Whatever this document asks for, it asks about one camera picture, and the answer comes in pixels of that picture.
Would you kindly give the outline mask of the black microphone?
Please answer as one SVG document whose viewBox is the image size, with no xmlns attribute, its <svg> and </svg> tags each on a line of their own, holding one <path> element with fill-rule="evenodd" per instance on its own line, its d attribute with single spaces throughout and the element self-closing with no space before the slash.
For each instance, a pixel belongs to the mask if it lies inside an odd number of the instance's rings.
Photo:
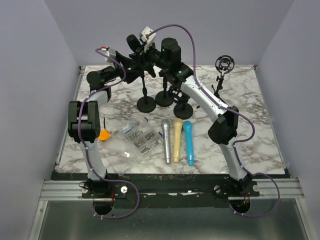
<svg viewBox="0 0 320 240">
<path fill-rule="evenodd" d="M 126 38 L 126 42 L 134 54 L 138 55 L 143 52 L 144 46 L 134 34 L 129 35 Z"/>
</svg>

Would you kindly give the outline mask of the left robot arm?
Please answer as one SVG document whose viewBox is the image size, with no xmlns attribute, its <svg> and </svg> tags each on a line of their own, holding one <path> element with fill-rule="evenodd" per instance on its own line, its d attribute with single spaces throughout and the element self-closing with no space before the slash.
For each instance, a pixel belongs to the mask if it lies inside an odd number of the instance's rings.
<svg viewBox="0 0 320 240">
<path fill-rule="evenodd" d="M 135 62 L 119 54 L 112 48 L 102 46 L 95 50 L 103 56 L 109 66 L 86 75 L 89 84 L 89 95 L 82 101 L 73 100 L 68 104 L 67 131 L 80 146 L 87 167 L 87 177 L 94 184 L 93 191 L 101 198 L 107 197 L 111 185 L 104 181 L 105 168 L 98 145 L 101 132 L 99 107 L 109 102 L 112 96 L 111 87 L 122 82 L 127 84 L 142 75 Z"/>
</svg>

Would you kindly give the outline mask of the silver microphone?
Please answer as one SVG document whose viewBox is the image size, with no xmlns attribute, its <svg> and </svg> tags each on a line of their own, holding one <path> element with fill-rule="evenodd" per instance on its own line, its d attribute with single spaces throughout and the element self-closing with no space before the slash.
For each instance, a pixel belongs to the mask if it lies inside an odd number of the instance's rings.
<svg viewBox="0 0 320 240">
<path fill-rule="evenodd" d="M 164 159 L 166 164 L 171 163 L 170 122 L 168 119 L 161 121 Z"/>
</svg>

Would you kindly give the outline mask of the black tripod shock-mount stand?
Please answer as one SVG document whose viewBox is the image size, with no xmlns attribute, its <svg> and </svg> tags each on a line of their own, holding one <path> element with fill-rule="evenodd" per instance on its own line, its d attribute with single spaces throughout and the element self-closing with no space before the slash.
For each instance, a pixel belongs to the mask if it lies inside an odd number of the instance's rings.
<svg viewBox="0 0 320 240">
<path fill-rule="evenodd" d="M 216 77 L 216 81 L 218 82 L 216 88 L 214 88 L 214 85 L 211 85 L 211 88 L 213 90 L 213 94 L 219 98 L 222 102 L 225 102 L 222 100 L 219 94 L 219 90 L 223 89 L 223 81 L 225 74 L 230 73 L 235 66 L 234 59 L 229 55 L 222 55 L 215 61 L 215 68 L 220 73 L 219 76 Z"/>
</svg>

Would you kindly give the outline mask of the black round-base stand with clip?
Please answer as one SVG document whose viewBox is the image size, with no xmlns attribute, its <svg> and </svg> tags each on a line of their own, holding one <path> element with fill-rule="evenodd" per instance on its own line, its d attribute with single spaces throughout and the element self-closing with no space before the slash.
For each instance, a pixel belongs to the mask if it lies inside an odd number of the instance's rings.
<svg viewBox="0 0 320 240">
<path fill-rule="evenodd" d="M 164 72 L 160 71 L 159 76 L 162 78 L 162 87 L 163 90 L 158 92 L 155 96 L 155 102 L 160 107 L 169 107 L 173 104 L 173 100 L 169 97 L 167 88 L 168 88 L 168 80 L 164 74 Z"/>
</svg>

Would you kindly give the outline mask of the blue microphone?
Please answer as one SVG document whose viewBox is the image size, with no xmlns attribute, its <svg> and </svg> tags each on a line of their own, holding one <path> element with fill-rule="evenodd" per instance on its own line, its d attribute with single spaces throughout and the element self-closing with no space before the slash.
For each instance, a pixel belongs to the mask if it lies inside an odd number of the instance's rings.
<svg viewBox="0 0 320 240">
<path fill-rule="evenodd" d="M 193 125 L 189 120 L 183 122 L 183 131 L 185 134 L 186 154 L 189 166 L 194 166 L 194 149 L 193 149 Z"/>
</svg>

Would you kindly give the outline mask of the black round-base mic stand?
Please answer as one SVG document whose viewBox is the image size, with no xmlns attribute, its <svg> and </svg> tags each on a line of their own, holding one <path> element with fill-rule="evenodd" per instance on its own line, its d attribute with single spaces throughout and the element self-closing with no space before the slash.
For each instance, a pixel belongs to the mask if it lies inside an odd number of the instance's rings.
<svg viewBox="0 0 320 240">
<path fill-rule="evenodd" d="M 146 66 L 144 63 L 144 59 L 142 56 L 137 57 L 139 59 L 139 67 L 140 70 L 140 77 L 142 81 L 142 94 L 143 96 L 137 101 L 137 109 L 142 113 L 151 113 L 156 108 L 156 101 L 151 96 L 148 96 L 147 87 L 145 84 L 145 73 Z"/>
</svg>

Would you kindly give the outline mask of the cream microphone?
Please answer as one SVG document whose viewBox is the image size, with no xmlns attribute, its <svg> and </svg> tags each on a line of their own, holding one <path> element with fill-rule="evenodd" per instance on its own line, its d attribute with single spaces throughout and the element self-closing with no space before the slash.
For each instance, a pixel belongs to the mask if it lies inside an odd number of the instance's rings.
<svg viewBox="0 0 320 240">
<path fill-rule="evenodd" d="M 182 119 L 180 118 L 175 119 L 173 127 L 174 127 L 173 162 L 178 163 L 180 161 L 181 132 L 183 127 Z"/>
</svg>

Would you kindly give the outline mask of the black shock-mount mic stand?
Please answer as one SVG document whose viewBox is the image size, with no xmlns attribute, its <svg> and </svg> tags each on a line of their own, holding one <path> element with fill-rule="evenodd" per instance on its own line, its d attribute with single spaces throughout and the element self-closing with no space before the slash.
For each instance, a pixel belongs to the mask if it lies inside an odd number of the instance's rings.
<svg viewBox="0 0 320 240">
<path fill-rule="evenodd" d="M 192 106 L 188 103 L 190 97 L 175 86 L 170 86 L 168 90 L 169 98 L 176 103 L 173 113 L 182 120 L 190 119 L 194 113 Z"/>
</svg>

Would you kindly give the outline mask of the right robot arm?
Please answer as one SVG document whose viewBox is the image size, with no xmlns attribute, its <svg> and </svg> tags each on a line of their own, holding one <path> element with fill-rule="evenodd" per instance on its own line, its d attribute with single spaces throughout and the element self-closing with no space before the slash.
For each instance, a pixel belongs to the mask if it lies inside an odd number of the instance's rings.
<svg viewBox="0 0 320 240">
<path fill-rule="evenodd" d="M 196 78 L 195 70 L 181 60 L 181 47 L 176 39 L 168 37 L 162 40 L 161 49 L 157 50 L 154 43 L 140 42 L 133 34 L 126 38 L 132 50 L 130 58 L 143 70 L 154 73 L 154 67 L 162 70 L 170 84 L 193 99 L 213 122 L 208 130 L 210 139 L 219 145 L 228 166 L 230 191 L 241 196 L 248 190 L 252 176 L 244 169 L 240 161 L 235 142 L 239 110 L 230 107 L 220 98 L 211 93 Z"/>
</svg>

